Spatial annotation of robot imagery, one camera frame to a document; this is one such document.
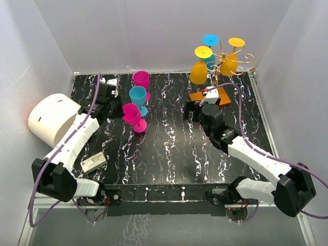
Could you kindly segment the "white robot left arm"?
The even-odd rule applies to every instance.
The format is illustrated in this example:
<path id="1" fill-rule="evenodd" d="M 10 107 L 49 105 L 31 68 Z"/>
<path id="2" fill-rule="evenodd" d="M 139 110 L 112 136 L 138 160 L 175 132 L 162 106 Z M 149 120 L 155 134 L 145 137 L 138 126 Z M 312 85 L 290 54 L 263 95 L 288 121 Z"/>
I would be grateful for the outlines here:
<path id="1" fill-rule="evenodd" d="M 91 102 L 79 105 L 64 94 L 44 98 L 28 117 L 29 130 L 52 148 L 32 163 L 34 187 L 30 198 L 40 193 L 58 201 L 88 197 L 94 204 L 106 198 L 102 185 L 88 178 L 76 178 L 74 163 L 91 136 L 107 119 L 124 116 L 117 85 L 98 83 Z"/>

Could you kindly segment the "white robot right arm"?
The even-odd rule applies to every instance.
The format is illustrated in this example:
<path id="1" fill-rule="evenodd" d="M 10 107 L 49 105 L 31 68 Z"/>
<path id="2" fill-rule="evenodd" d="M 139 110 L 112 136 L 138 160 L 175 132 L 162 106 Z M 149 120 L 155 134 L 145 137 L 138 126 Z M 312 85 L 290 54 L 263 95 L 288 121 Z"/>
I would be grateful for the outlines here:
<path id="1" fill-rule="evenodd" d="M 291 167 L 268 152 L 260 154 L 259 148 L 247 145 L 239 132 L 226 125 L 218 105 L 201 103 L 199 120 L 214 147 L 245 162 L 267 179 L 264 182 L 239 176 L 219 194 L 206 193 L 210 201 L 220 204 L 241 203 L 244 199 L 264 201 L 295 217 L 316 196 L 307 166 L 298 163 Z"/>

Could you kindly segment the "pink wine glass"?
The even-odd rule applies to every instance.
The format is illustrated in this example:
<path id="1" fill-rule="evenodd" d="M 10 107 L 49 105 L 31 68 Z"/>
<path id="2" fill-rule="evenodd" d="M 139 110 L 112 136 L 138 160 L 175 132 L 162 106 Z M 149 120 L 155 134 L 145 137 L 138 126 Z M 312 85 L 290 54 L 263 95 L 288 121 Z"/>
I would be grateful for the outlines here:
<path id="1" fill-rule="evenodd" d="M 146 101 L 151 99 L 151 94 L 148 92 L 148 88 L 150 85 L 150 75 L 146 71 L 138 71 L 133 75 L 133 81 L 135 86 L 141 86 L 146 89 Z"/>
<path id="2" fill-rule="evenodd" d="M 147 128 L 147 122 L 142 119 L 141 112 L 137 105 L 126 104 L 122 108 L 124 116 L 122 117 L 125 122 L 133 127 L 133 130 L 137 133 L 142 133 Z"/>

